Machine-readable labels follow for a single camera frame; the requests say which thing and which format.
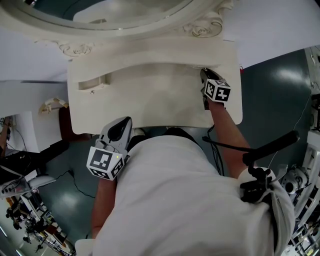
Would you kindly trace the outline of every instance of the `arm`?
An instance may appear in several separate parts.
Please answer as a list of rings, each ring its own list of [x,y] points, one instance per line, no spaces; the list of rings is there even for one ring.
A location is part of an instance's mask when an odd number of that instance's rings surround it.
[[[9,129],[9,118],[6,117],[4,119],[3,128],[0,135],[0,147],[2,148],[2,150],[0,150],[1,157],[4,157],[6,154],[8,129]]]
[[[250,148],[224,106],[211,100],[208,102],[218,141],[236,147]],[[230,177],[237,179],[248,168],[242,161],[244,152],[223,147],[222,154],[228,166]]]
[[[115,206],[117,182],[100,179],[96,192],[92,216],[91,232],[95,239]]]

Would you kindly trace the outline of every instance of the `hand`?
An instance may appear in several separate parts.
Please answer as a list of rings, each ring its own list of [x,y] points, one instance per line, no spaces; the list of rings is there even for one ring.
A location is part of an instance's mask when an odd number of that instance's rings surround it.
[[[10,116],[7,116],[3,121],[3,126],[10,126]]]

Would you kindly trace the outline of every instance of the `wire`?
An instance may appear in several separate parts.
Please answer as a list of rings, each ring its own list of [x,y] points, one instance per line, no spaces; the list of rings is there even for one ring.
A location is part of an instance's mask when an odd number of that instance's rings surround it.
[[[294,125],[294,127],[293,127],[293,131],[296,129],[297,124],[300,122],[302,116],[304,115],[304,112],[305,112],[305,110],[306,110],[306,108],[307,108],[307,105],[308,105],[308,102],[309,102],[309,100],[310,100],[311,94],[312,94],[312,93],[310,93],[310,95],[309,95],[309,97],[308,97],[308,99],[307,99],[307,101],[306,101],[306,103],[305,103],[304,109],[303,109],[303,111],[301,112],[301,115],[300,115],[298,121],[296,121],[296,123],[295,123],[295,125]],[[275,154],[273,155],[273,157],[272,157],[272,159],[271,159],[271,161],[270,161],[270,163],[269,163],[269,165],[268,165],[268,169],[270,169],[270,165],[271,165],[271,163],[273,162],[273,160],[274,160],[274,158],[275,158],[275,156],[277,155],[278,152],[279,152],[279,151],[275,152]]]
[[[309,102],[309,100],[310,100],[310,97],[311,97],[311,93],[310,93],[310,95],[309,95],[309,97],[308,97],[308,100],[307,100],[306,103],[305,103],[304,109],[303,109],[303,111],[301,112],[301,115],[300,115],[298,121],[296,121],[296,123],[295,123],[295,125],[294,125],[294,127],[293,127],[293,131],[296,129],[297,124],[298,124],[299,121],[301,120],[301,118],[302,118],[302,116],[303,116],[303,114],[304,114],[304,112],[305,112],[305,110],[306,110],[306,108],[307,108],[307,105],[308,105],[308,102]]]
[[[21,179],[20,179],[19,182],[12,188],[12,190],[15,189],[16,187],[18,187],[19,184],[20,184],[20,182],[21,182]]]
[[[11,146],[8,142],[6,144],[9,145],[13,150],[18,151],[13,146]]]
[[[69,170],[65,171],[64,174],[59,175],[57,178],[55,178],[55,180],[59,179],[60,177],[62,177],[63,175],[65,175],[68,172],[69,172]]]
[[[27,146],[26,146],[26,143],[25,143],[25,140],[24,140],[24,137],[21,135],[21,133],[20,133],[20,131],[18,131],[18,129],[15,128],[15,130],[16,130],[16,131],[18,132],[18,134],[21,136],[21,139],[22,139],[22,142],[23,142],[25,151],[28,152]]]
[[[306,188],[307,186],[305,186],[304,188],[300,188],[299,191],[296,193],[294,200],[293,200],[293,205],[295,206],[297,204],[298,201],[298,197],[301,195],[302,191]]]
[[[69,9],[70,9],[72,6],[76,5],[76,4],[79,3],[80,1],[81,1],[81,0],[77,0],[77,1],[73,2],[72,4],[70,4],[70,5],[67,7],[67,9],[65,9],[65,11],[63,12],[63,14],[62,14],[62,19],[65,17],[67,11],[69,11]]]
[[[215,125],[213,125],[208,131],[207,131],[207,135],[208,135],[208,139],[210,141],[211,137],[210,137],[210,132],[212,132],[212,130],[215,128]],[[210,143],[211,149],[212,149],[212,154],[213,154],[213,159],[215,162],[215,166],[216,166],[216,170],[219,173],[219,175],[225,176],[225,169],[224,169],[224,164],[222,162],[222,157],[220,155],[219,149],[218,147],[214,144],[214,143]]]
[[[238,151],[242,151],[242,152],[252,152],[252,151],[254,151],[254,149],[248,148],[248,147],[232,146],[232,145],[216,142],[216,141],[213,141],[213,140],[211,140],[210,138],[208,138],[206,136],[202,137],[202,140],[205,141],[205,142],[209,142],[209,143],[212,143],[214,145],[221,146],[221,147],[228,148],[228,149],[232,149],[232,150],[238,150]]]
[[[274,158],[275,158],[275,156],[276,156],[276,154],[277,154],[278,152],[279,152],[279,151],[277,151],[277,152],[274,153],[274,155],[273,155],[273,157],[272,157],[272,159],[271,159],[271,161],[270,161],[270,163],[269,163],[269,165],[268,165],[268,169],[270,169],[270,165],[271,165],[272,161],[274,160]]]
[[[61,175],[59,175],[57,178],[55,178],[55,180],[58,180],[60,177],[62,177],[62,176],[65,175],[66,173],[69,173],[70,176],[73,178],[73,184],[74,184],[74,186],[76,187],[76,189],[77,189],[80,193],[82,193],[83,195],[85,195],[85,196],[87,196],[87,197],[90,197],[90,198],[95,199],[94,196],[89,195],[89,194],[86,194],[86,193],[84,193],[83,191],[81,191],[81,190],[78,188],[78,186],[77,186],[77,184],[76,184],[76,179],[75,179],[74,173],[71,173],[70,170],[65,171],[63,174],[61,174]],[[46,185],[49,185],[49,184],[50,184],[50,183],[45,184],[45,185],[43,185],[43,186],[39,186],[38,188],[45,187]]]
[[[75,179],[75,177],[74,177],[74,176],[72,176],[72,177],[73,177],[73,184],[74,184],[74,186],[76,187],[76,189],[77,189],[80,193],[82,193],[83,195],[85,195],[85,196],[87,196],[87,197],[90,197],[90,198],[95,199],[94,196],[82,192],[82,191],[78,188],[78,186],[77,186],[77,184],[76,184],[76,179]]]

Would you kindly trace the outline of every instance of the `white wall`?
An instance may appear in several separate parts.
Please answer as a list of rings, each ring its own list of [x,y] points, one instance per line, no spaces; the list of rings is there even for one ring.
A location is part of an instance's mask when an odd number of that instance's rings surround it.
[[[314,0],[233,0],[224,38],[236,41],[244,68],[320,44],[320,7]]]
[[[67,59],[54,43],[34,43],[20,33],[0,27],[0,81],[66,81]]]
[[[50,98],[68,102],[67,84],[0,82],[0,117],[20,114],[16,119],[16,128],[30,152],[38,153],[61,140],[58,110],[53,110],[51,114],[38,114],[41,105]],[[14,145],[19,144],[17,148],[12,145],[15,149],[24,149],[22,139],[15,130],[12,140]]]

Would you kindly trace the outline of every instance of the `mirror frame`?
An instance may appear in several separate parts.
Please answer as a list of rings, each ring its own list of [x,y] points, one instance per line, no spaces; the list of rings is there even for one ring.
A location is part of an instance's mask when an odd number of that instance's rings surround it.
[[[121,41],[147,38],[182,27],[232,0],[193,0],[172,15],[150,24],[104,30],[105,24],[80,23],[40,12],[22,0],[0,1],[0,24],[39,39],[67,42]]]

